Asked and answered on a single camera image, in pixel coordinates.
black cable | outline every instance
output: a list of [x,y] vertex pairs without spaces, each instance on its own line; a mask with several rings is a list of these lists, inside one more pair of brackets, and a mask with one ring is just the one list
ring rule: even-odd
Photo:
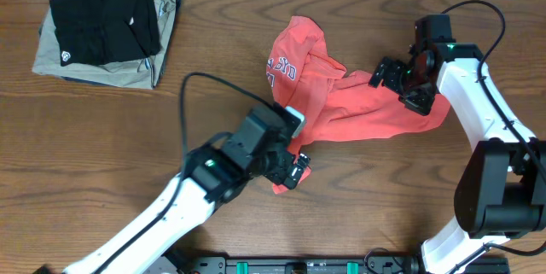
[[[252,92],[250,92],[248,90],[243,90],[241,87],[239,87],[237,85],[234,85],[234,84],[232,84],[232,83],[230,83],[230,82],[228,82],[228,81],[226,81],[224,79],[215,77],[215,76],[213,76],[211,74],[208,74],[208,73],[189,73],[188,75],[186,75],[184,77],[183,82],[182,82],[182,87],[180,88],[180,123],[181,123],[181,127],[182,127],[182,156],[183,156],[183,159],[182,159],[181,171],[177,175],[177,177],[178,177],[177,187],[175,188],[174,193],[172,194],[172,197],[169,200],[169,202],[166,204],[165,208],[163,208],[163,210],[161,210],[161,212],[158,213],[157,216],[151,222],[149,222],[146,226],[144,226],[144,228],[142,228],[142,230],[138,231],[138,233],[136,233],[129,241],[127,241],[124,245],[122,245],[120,248],[118,248],[118,250],[115,251],[115,253],[113,253],[106,261],[104,261],[104,263],[94,271],[95,274],[100,274],[104,270],[106,270],[106,268],[108,268],[108,266],[116,258],[118,258],[130,245],[132,245],[136,240],[138,240],[138,238],[140,238],[144,233],[146,233],[150,228],[152,228],[157,222],[159,222],[166,215],[166,213],[169,211],[172,204],[177,199],[178,194],[180,193],[180,189],[182,188],[183,180],[188,176],[187,171],[185,169],[185,165],[184,165],[186,155],[188,154],[188,137],[186,135],[186,132],[187,132],[186,131],[186,115],[185,115],[185,112],[184,112],[184,94],[185,94],[185,91],[186,91],[186,84],[188,83],[189,78],[191,78],[193,76],[201,76],[201,77],[206,77],[206,78],[209,78],[209,79],[213,79],[213,80],[215,80],[217,82],[220,82],[220,83],[222,83],[224,85],[227,85],[227,86],[231,87],[234,90],[239,91],[243,95],[249,96],[252,99],[255,99],[256,101],[263,103],[268,108],[273,109],[273,107],[266,100],[260,98],[257,95],[254,95]],[[231,134],[231,133],[229,133],[229,132],[219,132],[214,137],[212,137],[207,143],[215,143],[220,138],[226,137],[229,134]]]
[[457,3],[457,4],[453,5],[453,6],[450,6],[446,10],[444,10],[442,12],[442,14],[446,14],[449,11],[451,11],[452,9],[456,9],[456,8],[462,6],[462,5],[472,4],[472,3],[482,4],[482,5],[487,6],[490,9],[493,9],[495,11],[495,13],[497,13],[499,18],[501,19],[501,23],[502,23],[501,33],[499,34],[497,40],[489,48],[489,50],[487,50],[487,53],[485,53],[484,57],[482,57],[481,60],[479,61],[478,69],[476,71],[476,73],[478,74],[478,82],[481,85],[482,89],[484,90],[485,95],[487,96],[487,98],[491,102],[491,105],[495,108],[495,110],[497,111],[499,116],[501,116],[501,119],[504,122],[504,125],[506,126],[506,128],[509,129],[510,132],[512,132],[512,134],[514,134],[514,136],[518,139],[518,141],[520,141],[521,146],[529,154],[529,157],[530,157],[532,163],[535,165],[535,167],[538,170],[538,173],[542,177],[543,181],[546,183],[546,170],[544,169],[544,166],[540,163],[540,160],[537,158],[534,151],[532,151],[531,147],[526,142],[526,140],[520,135],[519,132],[517,132],[517,130],[515,130],[513,122],[508,119],[506,114],[502,111],[501,107],[498,106],[497,102],[495,101],[495,98],[493,98],[493,95],[489,92],[489,89],[487,88],[487,85],[485,85],[485,79],[487,77],[484,77],[483,73],[482,73],[482,67],[484,66],[485,60],[487,59],[487,57],[489,57],[491,52],[496,48],[498,43],[501,42],[502,37],[504,36],[504,31],[506,30],[506,21],[504,20],[504,14],[502,13],[502,11],[497,6],[495,6],[495,5],[493,5],[493,4],[489,3],[489,2],[486,2],[486,1],[482,1],[482,0],[468,0],[468,1]]
[[449,274],[455,274],[459,269],[461,269],[463,266],[469,264],[474,259],[478,258],[482,253],[488,252],[491,248],[496,248],[499,250],[502,250],[509,254],[515,254],[518,256],[524,256],[524,257],[532,257],[537,256],[539,254],[542,254],[546,251],[546,242],[543,243],[539,248],[533,249],[532,251],[521,251],[519,249],[514,248],[507,248],[503,245],[495,244],[495,243],[484,243],[482,247],[480,247],[477,251],[472,253],[470,256],[468,256],[465,260],[463,260],[460,264],[455,265],[453,269],[449,272]]
[[457,271],[459,271],[463,266],[471,263],[474,259],[478,258],[481,254],[488,251],[489,248],[485,245],[481,248],[478,248],[477,251],[473,252],[470,256],[468,256],[465,260],[463,260],[460,264],[455,264],[455,267],[451,269],[451,271],[448,274],[455,274]]
[[[368,269],[369,272],[371,272],[372,274],[379,274],[377,273],[376,271],[372,270],[369,265],[368,265],[368,256],[373,253],[374,251],[377,251],[377,250],[381,250],[381,251],[384,251],[384,252],[387,252],[387,253],[390,253],[390,251],[386,248],[372,248],[367,254],[366,256],[364,256],[364,266],[366,267],[366,269]],[[391,256],[392,258],[392,261],[394,261],[394,263],[396,265],[398,265],[400,267],[400,271],[397,271],[397,272],[394,272],[393,274],[401,274],[401,273],[404,273],[404,267],[402,266],[402,264],[400,264],[400,262],[398,262],[398,260],[396,260],[396,258],[394,256]]]
[[[184,167],[185,166],[183,164],[181,168],[182,174],[184,174],[184,171],[185,171]],[[118,258],[118,256],[121,255],[121,253],[123,253],[130,245],[132,245],[136,240],[138,240],[138,238],[140,238],[144,233],[146,233],[146,231],[152,228],[155,225],[155,223],[159,222],[165,216],[165,214],[169,211],[174,201],[177,199],[178,193],[180,192],[180,189],[182,188],[183,178],[180,176],[181,175],[178,174],[177,187],[174,189],[174,193],[172,193],[172,197],[169,200],[169,202],[166,204],[165,208],[163,208],[163,210],[161,210],[161,212],[158,213],[157,216],[154,219],[152,219],[151,222],[149,222],[146,226],[144,226],[144,228],[142,228],[131,239],[129,239],[129,241],[127,241],[124,245],[122,245],[121,248],[118,248],[118,250],[115,251],[115,253],[113,253],[112,256],[108,257],[108,259],[106,259],[106,261],[104,261],[104,263],[94,271],[95,274],[100,274],[104,270],[106,270],[106,268],[108,268],[108,266],[112,263],[112,261]]]
[[524,257],[532,257],[537,256],[539,254],[542,254],[546,251],[546,242],[543,243],[543,245],[540,246],[540,248],[534,249],[532,251],[520,251],[519,249],[513,249],[513,248],[507,248],[503,245],[498,245],[494,243],[486,243],[485,244],[488,248],[496,248],[500,249],[506,253],[510,254],[516,254],[518,256],[524,256]]

